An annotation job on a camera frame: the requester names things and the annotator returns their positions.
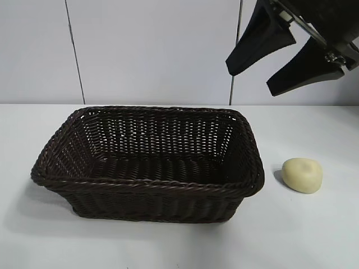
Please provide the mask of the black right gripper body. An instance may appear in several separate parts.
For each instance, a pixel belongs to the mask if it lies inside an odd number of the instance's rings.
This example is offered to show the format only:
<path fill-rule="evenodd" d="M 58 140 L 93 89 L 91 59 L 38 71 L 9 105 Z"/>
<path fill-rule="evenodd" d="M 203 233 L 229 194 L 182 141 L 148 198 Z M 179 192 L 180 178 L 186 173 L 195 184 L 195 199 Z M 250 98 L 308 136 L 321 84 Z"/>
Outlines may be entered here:
<path fill-rule="evenodd" d="M 348 70 L 358 67 L 358 1 L 273 1 L 310 36 L 283 69 L 301 70 L 315 64 Z"/>

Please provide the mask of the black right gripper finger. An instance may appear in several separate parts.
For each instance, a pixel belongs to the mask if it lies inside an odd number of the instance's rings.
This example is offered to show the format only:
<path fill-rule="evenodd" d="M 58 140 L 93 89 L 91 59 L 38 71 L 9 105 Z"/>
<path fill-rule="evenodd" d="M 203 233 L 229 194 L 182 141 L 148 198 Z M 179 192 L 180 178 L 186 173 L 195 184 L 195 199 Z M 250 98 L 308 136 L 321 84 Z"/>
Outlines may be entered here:
<path fill-rule="evenodd" d="M 245 32 L 225 63 L 236 76 L 267 55 L 296 43 L 283 10 L 271 1 L 257 1 Z"/>
<path fill-rule="evenodd" d="M 266 82 L 272 96 L 278 96 L 302 86 L 344 76 L 340 65 L 326 60 L 325 50 L 309 39 L 303 48 Z"/>

